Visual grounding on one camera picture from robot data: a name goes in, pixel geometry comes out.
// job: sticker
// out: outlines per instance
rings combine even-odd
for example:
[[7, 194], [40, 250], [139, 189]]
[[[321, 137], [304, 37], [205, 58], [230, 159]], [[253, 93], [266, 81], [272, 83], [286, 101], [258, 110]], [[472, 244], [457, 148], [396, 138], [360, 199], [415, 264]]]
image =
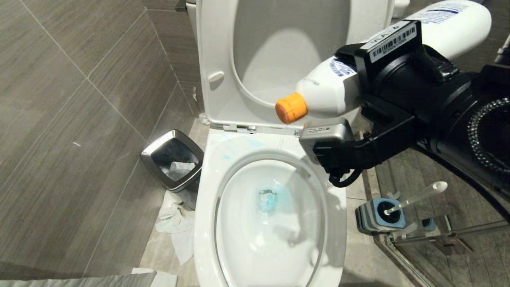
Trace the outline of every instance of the sticker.
[[356, 73], [351, 67], [335, 59], [331, 60], [329, 67], [339, 77]]
[[431, 5], [426, 11], [411, 15], [407, 20], [420, 20], [422, 24], [441, 24], [462, 12], [467, 5], [453, 3], [437, 3]]
[[370, 62], [375, 63], [380, 58], [409, 42], [416, 36], [418, 36], [418, 29], [415, 23], [400, 30], [398, 33], [394, 33], [368, 52], [370, 55]]
[[327, 133], [331, 127], [309, 128], [307, 133]]
[[402, 20], [400, 22], [397, 22], [397, 23], [389, 26], [382, 32], [379, 32], [375, 36], [370, 38], [370, 40], [368, 40], [368, 42], [366, 44], [361, 46], [360, 49], [369, 50], [370, 48], [374, 47], [375, 45], [381, 43], [382, 41], [384, 41], [385, 39], [387, 39], [388, 37], [393, 35], [393, 33], [395, 33], [398, 29], [404, 27], [407, 24], [409, 24], [409, 21]]

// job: black cable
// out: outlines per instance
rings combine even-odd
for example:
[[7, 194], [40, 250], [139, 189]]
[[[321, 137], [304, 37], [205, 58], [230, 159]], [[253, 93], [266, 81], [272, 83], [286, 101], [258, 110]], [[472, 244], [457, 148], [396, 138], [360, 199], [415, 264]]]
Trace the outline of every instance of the black cable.
[[331, 184], [334, 185], [335, 187], [346, 187], [348, 185], [351, 185], [360, 176], [362, 171], [363, 170], [354, 170], [351, 173], [351, 175], [344, 181], [340, 181], [340, 179], [342, 179], [341, 176], [330, 174], [329, 182], [331, 182]]
[[451, 171], [453, 174], [458, 176], [460, 179], [464, 180], [467, 184], [469, 184], [471, 187], [473, 187], [487, 202], [501, 215], [506, 222], [510, 224], [510, 213], [506, 208], [504, 208], [501, 203], [492, 195], [490, 194], [485, 187], [483, 187], [481, 184], [479, 184], [476, 180], [472, 179], [470, 176], [465, 174], [463, 171], [459, 170], [458, 168], [454, 167], [450, 163], [448, 163], [446, 160], [442, 159], [441, 157], [437, 156], [434, 153], [431, 153], [425, 149], [419, 148], [419, 147], [412, 147], [412, 149], [428, 156], [432, 160], [436, 161], [440, 165], [444, 166], [447, 170]]

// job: silver trash can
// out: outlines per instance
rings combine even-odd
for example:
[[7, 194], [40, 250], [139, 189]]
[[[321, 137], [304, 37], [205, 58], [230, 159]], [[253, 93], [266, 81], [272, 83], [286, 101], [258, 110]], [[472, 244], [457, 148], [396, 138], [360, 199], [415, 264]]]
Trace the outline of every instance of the silver trash can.
[[171, 130], [149, 144], [140, 157], [159, 182], [195, 209], [203, 151], [194, 141]]

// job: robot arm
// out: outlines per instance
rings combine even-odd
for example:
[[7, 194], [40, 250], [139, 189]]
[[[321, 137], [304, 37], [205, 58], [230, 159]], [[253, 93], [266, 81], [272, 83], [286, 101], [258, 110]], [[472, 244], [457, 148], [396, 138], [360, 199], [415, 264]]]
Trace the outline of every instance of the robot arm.
[[[407, 148], [416, 149], [464, 179], [510, 222], [510, 214], [486, 190], [510, 201], [510, 66], [460, 72], [422, 44], [419, 21], [399, 31], [409, 27], [418, 37], [377, 61], [370, 53], [378, 45], [369, 50], [347, 45], [335, 54], [360, 76], [361, 115], [372, 123], [372, 133], [353, 140], [347, 121], [309, 123], [301, 145], [338, 187]], [[310, 133], [318, 129], [325, 132]]]

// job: crumpled paper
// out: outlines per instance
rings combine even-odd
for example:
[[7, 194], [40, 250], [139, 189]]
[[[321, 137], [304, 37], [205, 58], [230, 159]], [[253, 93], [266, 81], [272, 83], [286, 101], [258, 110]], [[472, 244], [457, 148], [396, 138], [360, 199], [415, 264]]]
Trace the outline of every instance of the crumpled paper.
[[182, 203], [168, 190], [159, 212], [160, 222], [155, 227], [158, 232], [170, 233], [175, 254], [182, 265], [193, 256], [193, 226], [195, 212], [183, 210]]

